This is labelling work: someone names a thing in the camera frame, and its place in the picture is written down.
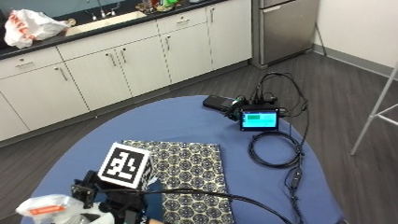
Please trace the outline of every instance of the white cabinet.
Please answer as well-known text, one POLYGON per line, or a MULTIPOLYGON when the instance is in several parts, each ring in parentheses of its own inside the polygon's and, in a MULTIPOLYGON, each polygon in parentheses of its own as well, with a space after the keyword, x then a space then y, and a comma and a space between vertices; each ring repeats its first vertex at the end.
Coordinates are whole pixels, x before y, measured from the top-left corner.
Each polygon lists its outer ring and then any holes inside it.
POLYGON ((24 121, 17 116, 0 92, 0 141, 28 132, 24 121))
POLYGON ((153 36, 115 49, 133 96, 170 85, 161 50, 161 39, 153 36))
POLYGON ((149 21, 120 30, 91 36, 57 46, 64 60, 81 57, 105 49, 113 49, 124 44, 158 35, 156 21, 149 21))
POLYGON ((252 58, 252 1, 229 0, 206 8, 213 67, 252 58))
POLYGON ((157 20, 172 83, 213 70, 205 8, 157 20))
POLYGON ((132 97, 115 49, 65 62, 89 110, 132 97))
POLYGON ((173 84, 213 70, 206 31, 202 23, 161 36, 173 84))
POLYGON ((56 48, 41 49, 0 61, 0 78, 11 77, 41 67, 60 63, 63 58, 56 48))
POLYGON ((88 112, 64 63, 1 79, 0 91, 31 130, 88 112))

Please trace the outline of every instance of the blue table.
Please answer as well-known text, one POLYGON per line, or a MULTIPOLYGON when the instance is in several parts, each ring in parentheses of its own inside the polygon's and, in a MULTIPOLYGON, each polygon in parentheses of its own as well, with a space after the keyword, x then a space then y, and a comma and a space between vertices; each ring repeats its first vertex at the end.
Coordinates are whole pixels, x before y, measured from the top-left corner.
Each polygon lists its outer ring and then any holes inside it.
MULTIPOLYGON (((257 133, 238 130, 238 124, 217 111, 202 107, 206 96, 188 96, 144 105, 112 119, 71 148, 49 170, 32 197, 60 193, 69 195, 73 179, 83 179, 88 170, 100 170, 112 143, 123 140, 193 142, 220 144, 226 188, 229 193, 249 197, 270 206, 293 223, 297 222, 288 198, 284 179, 288 169, 272 169, 256 164, 248 154, 248 144, 257 133)), ((289 123, 280 121, 280 130, 289 132, 289 123)), ((293 129, 293 137, 301 135, 293 129)), ((294 154, 282 137, 261 138, 256 151, 273 163, 286 161, 294 154)), ((313 150, 304 146, 304 176, 297 197, 309 224, 336 224, 343 213, 333 198, 322 168, 313 150)), ((262 210, 244 202, 233 202, 236 223, 282 223, 262 210)))

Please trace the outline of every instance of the drawer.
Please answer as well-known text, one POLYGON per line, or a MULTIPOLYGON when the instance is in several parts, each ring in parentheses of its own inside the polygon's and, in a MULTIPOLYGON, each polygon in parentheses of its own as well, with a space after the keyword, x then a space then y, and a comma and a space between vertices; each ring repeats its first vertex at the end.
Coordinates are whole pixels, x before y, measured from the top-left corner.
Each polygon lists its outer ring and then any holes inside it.
POLYGON ((64 60, 67 61, 87 54, 105 49, 112 49, 120 45, 146 39, 154 35, 158 35, 157 23, 154 21, 149 21, 125 27, 120 30, 72 41, 59 45, 57 48, 64 60))
POLYGON ((7 58, 0 61, 0 78, 15 76, 61 61, 63 58, 56 48, 40 49, 32 53, 7 58))
POLYGON ((205 22, 205 7, 157 20, 161 35, 205 22))

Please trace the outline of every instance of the gray floor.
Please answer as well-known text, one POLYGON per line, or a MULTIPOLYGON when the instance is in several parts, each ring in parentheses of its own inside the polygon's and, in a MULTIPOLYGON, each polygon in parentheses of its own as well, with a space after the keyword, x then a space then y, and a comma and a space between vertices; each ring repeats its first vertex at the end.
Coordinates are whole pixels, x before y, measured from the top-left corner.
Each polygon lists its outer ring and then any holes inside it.
MULTIPOLYGON (((347 221, 361 224, 398 223, 398 175, 394 173, 398 171, 398 150, 394 146, 398 145, 398 127, 377 119, 357 155, 350 156, 350 149, 387 79, 316 53, 290 59, 272 66, 268 71, 290 72, 310 100, 308 141, 347 221)), ((249 95, 265 73, 249 65, 97 119, 0 148, 0 223, 19 223, 17 215, 3 217, 13 213, 52 164, 99 125, 135 106, 164 98, 197 94, 230 97, 249 95)), ((274 93, 285 106, 294 104, 294 88, 286 80, 272 79, 268 91, 274 93)), ((397 96, 398 83, 394 82, 382 108, 398 103, 397 96)), ((398 119, 397 111, 390 113, 390 117, 398 119)), ((298 131, 304 131, 304 116, 289 122, 298 131)))

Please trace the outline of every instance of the black and white patterned mat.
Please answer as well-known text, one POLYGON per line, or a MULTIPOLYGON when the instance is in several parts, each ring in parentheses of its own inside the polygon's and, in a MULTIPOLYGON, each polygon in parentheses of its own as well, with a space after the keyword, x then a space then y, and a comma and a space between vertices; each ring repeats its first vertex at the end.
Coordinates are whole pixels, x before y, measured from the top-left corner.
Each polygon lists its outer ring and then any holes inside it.
MULTIPOLYGON (((164 189, 226 193, 218 145, 124 140, 153 152, 154 176, 164 189)), ((204 194, 162 194, 162 219, 173 224, 234 223, 228 199, 204 194)))

